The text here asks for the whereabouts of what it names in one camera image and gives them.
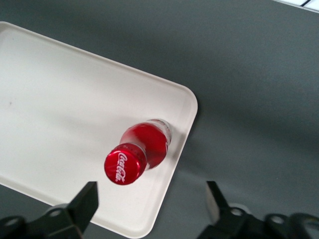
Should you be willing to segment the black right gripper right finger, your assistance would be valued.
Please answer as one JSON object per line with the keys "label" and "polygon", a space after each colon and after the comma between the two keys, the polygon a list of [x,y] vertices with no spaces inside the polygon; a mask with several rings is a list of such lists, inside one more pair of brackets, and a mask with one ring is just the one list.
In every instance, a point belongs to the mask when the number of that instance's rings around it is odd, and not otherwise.
{"label": "black right gripper right finger", "polygon": [[239,207],[231,207],[214,181],[206,182],[212,239],[262,239],[262,223]]}

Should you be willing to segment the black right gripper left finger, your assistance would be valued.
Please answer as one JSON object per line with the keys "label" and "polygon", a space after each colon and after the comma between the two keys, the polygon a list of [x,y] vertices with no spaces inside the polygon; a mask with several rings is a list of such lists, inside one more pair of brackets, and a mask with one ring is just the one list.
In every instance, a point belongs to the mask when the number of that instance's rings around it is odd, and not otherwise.
{"label": "black right gripper left finger", "polygon": [[88,182],[68,204],[49,208],[27,226],[31,239],[82,239],[99,206],[97,182]]}

